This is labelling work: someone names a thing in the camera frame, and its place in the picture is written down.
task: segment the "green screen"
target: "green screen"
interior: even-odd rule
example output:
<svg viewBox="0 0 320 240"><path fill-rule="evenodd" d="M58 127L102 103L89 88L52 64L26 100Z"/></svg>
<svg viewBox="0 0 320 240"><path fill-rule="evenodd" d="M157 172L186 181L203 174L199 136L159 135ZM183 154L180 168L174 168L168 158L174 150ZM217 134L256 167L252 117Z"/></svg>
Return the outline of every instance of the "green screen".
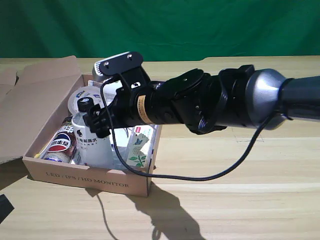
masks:
<svg viewBox="0 0 320 240"><path fill-rule="evenodd" d="M1 0L2 58L320 55L320 0Z"/></svg>

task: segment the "robotic arm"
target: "robotic arm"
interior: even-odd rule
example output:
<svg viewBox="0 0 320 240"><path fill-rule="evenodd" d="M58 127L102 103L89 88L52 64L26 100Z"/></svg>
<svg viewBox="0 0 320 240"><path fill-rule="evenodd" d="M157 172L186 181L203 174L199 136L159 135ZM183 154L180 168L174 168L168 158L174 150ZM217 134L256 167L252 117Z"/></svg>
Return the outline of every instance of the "robotic arm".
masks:
<svg viewBox="0 0 320 240"><path fill-rule="evenodd" d="M320 76L287 79L274 69L242 65L218 75L196 68L151 81L142 62L138 52L125 52L94 64L95 81L122 83L108 111L96 105L84 117L99 138L110 134L110 118L114 128L185 124L197 135L229 126L255 129L272 113L267 130L286 119L320 120Z"/></svg>

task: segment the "open cardboard box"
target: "open cardboard box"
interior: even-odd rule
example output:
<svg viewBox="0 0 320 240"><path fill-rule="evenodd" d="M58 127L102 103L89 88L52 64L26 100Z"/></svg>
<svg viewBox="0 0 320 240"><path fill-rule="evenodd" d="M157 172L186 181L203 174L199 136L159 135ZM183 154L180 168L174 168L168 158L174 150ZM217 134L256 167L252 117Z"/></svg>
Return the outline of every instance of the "open cardboard box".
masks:
<svg viewBox="0 0 320 240"><path fill-rule="evenodd" d="M14 69L0 74L0 164L22 157L35 181L148 196L149 177L34 158L70 115L69 96L92 80L91 74L80 72L75 56L27 66L17 82L16 74ZM154 169L160 132L158 126L148 156L149 173Z"/></svg>

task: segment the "wooden table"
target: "wooden table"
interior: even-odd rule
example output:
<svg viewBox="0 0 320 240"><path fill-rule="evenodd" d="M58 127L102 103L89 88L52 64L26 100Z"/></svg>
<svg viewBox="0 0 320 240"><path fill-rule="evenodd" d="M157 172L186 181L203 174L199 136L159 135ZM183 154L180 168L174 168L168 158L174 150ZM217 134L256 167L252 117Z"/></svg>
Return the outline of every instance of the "wooden table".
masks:
<svg viewBox="0 0 320 240"><path fill-rule="evenodd" d="M1 59L0 71L44 59ZM96 59L79 59L84 73ZM215 57L190 62L144 62L154 80L193 68L217 74L254 64L288 78L320 75L320 56ZM204 176L243 153L252 129L197 136L165 125L155 173ZM318 240L320 239L320 124L288 121L263 131L232 173L209 182L153 179L148 198L27 179L21 161L0 165L0 193L15 210L0 225L3 240Z"/></svg>

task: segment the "black cable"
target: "black cable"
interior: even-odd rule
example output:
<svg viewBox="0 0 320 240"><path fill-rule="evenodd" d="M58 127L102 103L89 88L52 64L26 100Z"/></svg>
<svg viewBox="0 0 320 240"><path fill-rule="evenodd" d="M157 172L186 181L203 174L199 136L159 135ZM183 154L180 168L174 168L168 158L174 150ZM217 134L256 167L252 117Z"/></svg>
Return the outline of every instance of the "black cable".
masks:
<svg viewBox="0 0 320 240"><path fill-rule="evenodd" d="M255 133L253 134L247 148L245 149L243 155L233 164L231 165L229 168L223 170L220 173L217 173L215 175L212 176L202 176L202 177L191 177L191 176L177 176L177 175L165 175L165 174L151 174L151 173L146 173L146 172L142 172L142 171L138 171L133 169L132 167L130 167L122 158L122 156L119 153L118 150L118 146L117 146L117 142L116 142L116 134L115 134L115 129L114 129L114 125L110 116L110 112L108 110L108 106L105 100L105 96L104 96L104 92L103 92L103 88L105 87L105 85L107 85L108 82L104 82L101 87L100 87L100 94L101 94L101 98L104 104L104 107L106 109L107 115L109 117L109 122L110 122L110 128L111 128L111 132L112 132L112 138L113 138L113 147L115 150L115 153L117 155L117 157L119 158L120 162L132 173L143 176L143 177L151 177L151 178L162 178L162 179L177 179L177 180L185 180L185 181L198 181L198 182L202 182L202 181L210 181L213 179L217 179L217 178L221 178L222 176L230 173L231 171L233 171L234 169L236 169L245 159L246 157L249 155L252 147L254 146L259 134L262 132L262 130L266 127L266 125L270 122L270 120L275 116L276 112L273 111L272 114L270 116L268 116L263 123L257 128L257 130L255 131Z"/></svg>

